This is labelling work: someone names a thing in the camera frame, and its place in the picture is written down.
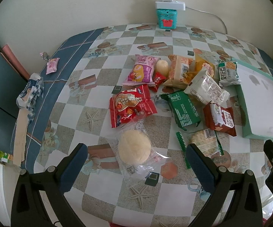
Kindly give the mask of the white power strip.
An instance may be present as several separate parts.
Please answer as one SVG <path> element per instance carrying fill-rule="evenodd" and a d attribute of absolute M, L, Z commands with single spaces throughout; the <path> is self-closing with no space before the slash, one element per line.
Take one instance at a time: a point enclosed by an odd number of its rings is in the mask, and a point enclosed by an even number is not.
<path fill-rule="evenodd" d="M 186 5 L 184 2 L 175 1 L 175 0 L 156 0 L 155 1 L 156 9 L 171 9 L 171 10 L 186 10 Z"/>

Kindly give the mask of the small red candy packet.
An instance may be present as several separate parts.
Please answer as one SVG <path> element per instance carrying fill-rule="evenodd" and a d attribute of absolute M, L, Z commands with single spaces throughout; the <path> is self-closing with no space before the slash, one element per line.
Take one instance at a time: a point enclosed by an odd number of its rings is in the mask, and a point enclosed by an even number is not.
<path fill-rule="evenodd" d="M 167 77 L 165 77 L 164 75 L 162 75 L 159 72 L 155 72 L 155 75 L 153 78 L 154 85 L 149 86 L 149 89 L 156 93 L 158 91 L 160 85 L 163 84 L 166 80 L 167 80 Z"/>

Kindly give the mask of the teal toy box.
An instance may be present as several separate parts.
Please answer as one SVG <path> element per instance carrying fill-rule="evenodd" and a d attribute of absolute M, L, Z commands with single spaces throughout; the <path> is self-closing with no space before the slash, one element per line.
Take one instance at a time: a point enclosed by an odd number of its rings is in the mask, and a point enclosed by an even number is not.
<path fill-rule="evenodd" d="M 172 9 L 157 9 L 157 18 L 161 29 L 176 29 L 177 11 Z"/>

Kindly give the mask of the small cream round bun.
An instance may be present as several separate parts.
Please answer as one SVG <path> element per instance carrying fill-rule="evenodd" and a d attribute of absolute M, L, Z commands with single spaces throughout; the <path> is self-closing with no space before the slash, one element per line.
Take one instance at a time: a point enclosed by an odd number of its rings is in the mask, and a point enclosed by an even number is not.
<path fill-rule="evenodd" d="M 168 77 L 169 74 L 169 65 L 166 60 L 158 60 L 155 65 L 155 71 L 162 74 L 164 77 Z"/>

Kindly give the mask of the teal rimmed white tray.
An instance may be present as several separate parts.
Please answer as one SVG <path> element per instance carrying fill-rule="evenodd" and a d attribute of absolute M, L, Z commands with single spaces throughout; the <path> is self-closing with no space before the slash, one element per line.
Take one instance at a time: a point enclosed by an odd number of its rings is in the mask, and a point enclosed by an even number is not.
<path fill-rule="evenodd" d="M 243 137 L 273 140 L 273 77 L 248 63 L 234 61 L 241 81 L 235 87 L 241 108 Z"/>

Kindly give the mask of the pink snack bag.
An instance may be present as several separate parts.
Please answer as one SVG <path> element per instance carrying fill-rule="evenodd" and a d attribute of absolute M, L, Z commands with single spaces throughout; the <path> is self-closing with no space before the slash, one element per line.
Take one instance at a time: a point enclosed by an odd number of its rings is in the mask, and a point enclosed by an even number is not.
<path fill-rule="evenodd" d="M 134 66 L 123 82 L 124 86 L 136 86 L 147 84 L 153 86 L 153 74 L 155 71 L 156 63 L 160 58 L 149 55 L 135 55 Z"/>

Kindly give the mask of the green snack packet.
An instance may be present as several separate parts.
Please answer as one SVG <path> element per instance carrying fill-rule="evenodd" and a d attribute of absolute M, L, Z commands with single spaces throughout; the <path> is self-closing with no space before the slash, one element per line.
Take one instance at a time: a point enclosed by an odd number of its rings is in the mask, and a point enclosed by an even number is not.
<path fill-rule="evenodd" d="M 200 124 L 200 115 L 183 90 L 171 94 L 162 94 L 161 99 L 168 103 L 177 126 L 182 130 L 187 131 L 191 126 Z"/>

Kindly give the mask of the crumpled blue white wrapper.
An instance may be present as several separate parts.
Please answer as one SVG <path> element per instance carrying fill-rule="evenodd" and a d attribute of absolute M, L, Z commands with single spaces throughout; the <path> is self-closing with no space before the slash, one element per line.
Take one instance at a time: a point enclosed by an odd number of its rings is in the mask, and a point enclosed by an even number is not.
<path fill-rule="evenodd" d="M 35 106 L 38 98 L 44 96 L 44 79 L 38 73 L 33 73 L 23 91 L 16 99 L 16 105 L 19 109 L 28 110 L 28 120 L 31 123 L 35 116 Z"/>

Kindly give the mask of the yellow soft bread packet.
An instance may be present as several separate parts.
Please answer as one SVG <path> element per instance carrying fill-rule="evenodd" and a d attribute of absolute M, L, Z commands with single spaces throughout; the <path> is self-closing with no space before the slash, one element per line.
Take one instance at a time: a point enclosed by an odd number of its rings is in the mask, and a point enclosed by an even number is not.
<path fill-rule="evenodd" d="M 195 60 L 191 63 L 189 71 L 187 72 L 187 83 L 199 73 L 201 70 L 207 70 L 207 73 L 210 77 L 214 78 L 215 66 L 209 61 L 203 59 L 198 54 L 195 55 Z"/>

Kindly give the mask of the white pastry packet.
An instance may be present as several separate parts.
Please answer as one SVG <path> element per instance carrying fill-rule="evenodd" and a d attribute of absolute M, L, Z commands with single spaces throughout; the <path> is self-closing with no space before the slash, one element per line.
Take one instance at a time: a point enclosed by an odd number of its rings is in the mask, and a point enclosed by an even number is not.
<path fill-rule="evenodd" d="M 222 89 L 214 79 L 208 75 L 208 70 L 201 70 L 191 80 L 184 90 L 187 95 L 194 96 L 203 104 L 216 103 L 222 105 L 230 97 L 230 93 Z"/>

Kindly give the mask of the clear round bun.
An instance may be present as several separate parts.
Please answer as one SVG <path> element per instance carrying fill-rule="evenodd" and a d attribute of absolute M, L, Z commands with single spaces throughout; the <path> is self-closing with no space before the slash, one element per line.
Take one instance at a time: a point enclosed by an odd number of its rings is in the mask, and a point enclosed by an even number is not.
<path fill-rule="evenodd" d="M 129 187 L 145 181 L 152 172 L 172 162 L 170 157 L 159 153 L 152 146 L 143 118 L 120 126 L 106 140 Z"/>

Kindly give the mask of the white green cracker packet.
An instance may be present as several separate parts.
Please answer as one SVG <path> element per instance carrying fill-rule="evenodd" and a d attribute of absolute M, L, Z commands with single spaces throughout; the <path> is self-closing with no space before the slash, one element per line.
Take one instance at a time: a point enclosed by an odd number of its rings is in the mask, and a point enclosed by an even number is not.
<path fill-rule="evenodd" d="M 241 80 L 237 72 L 237 62 L 227 61 L 219 64 L 219 85 L 228 87 L 240 85 Z"/>

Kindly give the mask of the dark red snack packet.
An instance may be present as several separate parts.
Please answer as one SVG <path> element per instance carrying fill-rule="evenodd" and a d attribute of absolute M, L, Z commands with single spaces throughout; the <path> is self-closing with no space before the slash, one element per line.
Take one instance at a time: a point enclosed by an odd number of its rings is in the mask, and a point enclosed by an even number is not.
<path fill-rule="evenodd" d="M 204 108 L 206 126 L 214 131 L 236 136 L 233 109 L 223 108 L 216 103 L 208 103 Z"/>

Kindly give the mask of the large red snack bag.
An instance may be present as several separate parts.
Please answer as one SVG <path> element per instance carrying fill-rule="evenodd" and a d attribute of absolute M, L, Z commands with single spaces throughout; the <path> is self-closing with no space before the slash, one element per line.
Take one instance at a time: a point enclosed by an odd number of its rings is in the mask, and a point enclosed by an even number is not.
<path fill-rule="evenodd" d="M 113 95 L 109 100 L 109 109 L 112 128 L 132 121 L 139 112 L 146 115 L 157 113 L 147 85 L 140 85 Z"/>

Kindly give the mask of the small pink candy packet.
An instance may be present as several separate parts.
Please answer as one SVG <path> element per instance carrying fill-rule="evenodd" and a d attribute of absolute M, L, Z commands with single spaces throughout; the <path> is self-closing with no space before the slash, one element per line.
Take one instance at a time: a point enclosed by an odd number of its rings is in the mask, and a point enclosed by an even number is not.
<path fill-rule="evenodd" d="M 60 58 L 52 58 L 47 62 L 46 75 L 55 73 L 57 71 L 57 65 Z"/>

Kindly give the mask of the checkered patterned tablecloth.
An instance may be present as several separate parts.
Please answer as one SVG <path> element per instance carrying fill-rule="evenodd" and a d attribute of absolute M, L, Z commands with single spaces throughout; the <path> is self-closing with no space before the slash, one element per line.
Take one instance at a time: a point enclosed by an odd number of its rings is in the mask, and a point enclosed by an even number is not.
<path fill-rule="evenodd" d="M 12 226 L 261 226 L 273 77 L 259 50 L 194 26 L 122 25 L 55 53 L 28 130 Z"/>

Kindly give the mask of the silver foil wrapper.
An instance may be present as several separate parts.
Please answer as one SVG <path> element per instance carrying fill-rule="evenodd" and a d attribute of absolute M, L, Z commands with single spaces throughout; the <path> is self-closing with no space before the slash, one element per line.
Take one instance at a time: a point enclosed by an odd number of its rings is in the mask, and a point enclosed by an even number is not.
<path fill-rule="evenodd" d="M 50 59 L 50 56 L 49 56 L 49 54 L 47 52 L 40 53 L 40 56 L 45 61 L 49 61 L 49 59 Z"/>

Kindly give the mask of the green edged rice cracker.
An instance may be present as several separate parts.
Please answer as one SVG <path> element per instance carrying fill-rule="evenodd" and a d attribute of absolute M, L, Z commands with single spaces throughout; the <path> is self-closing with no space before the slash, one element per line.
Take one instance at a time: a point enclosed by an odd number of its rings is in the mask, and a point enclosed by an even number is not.
<path fill-rule="evenodd" d="M 214 154 L 224 155 L 223 147 L 217 137 L 217 134 L 211 129 L 199 130 L 192 133 L 178 131 L 175 133 L 175 135 L 184 154 L 187 169 L 191 168 L 191 165 L 186 157 L 186 148 L 189 144 L 195 144 L 207 157 L 211 157 Z"/>

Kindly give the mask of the orange striped bread packet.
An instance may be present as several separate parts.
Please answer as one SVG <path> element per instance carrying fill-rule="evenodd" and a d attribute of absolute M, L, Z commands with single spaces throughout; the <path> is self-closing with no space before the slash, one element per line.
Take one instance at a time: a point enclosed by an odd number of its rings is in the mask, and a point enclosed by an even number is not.
<path fill-rule="evenodd" d="M 189 73 L 194 59 L 175 54 L 169 55 L 168 59 L 171 65 L 167 80 L 163 85 L 184 90 L 191 81 Z"/>

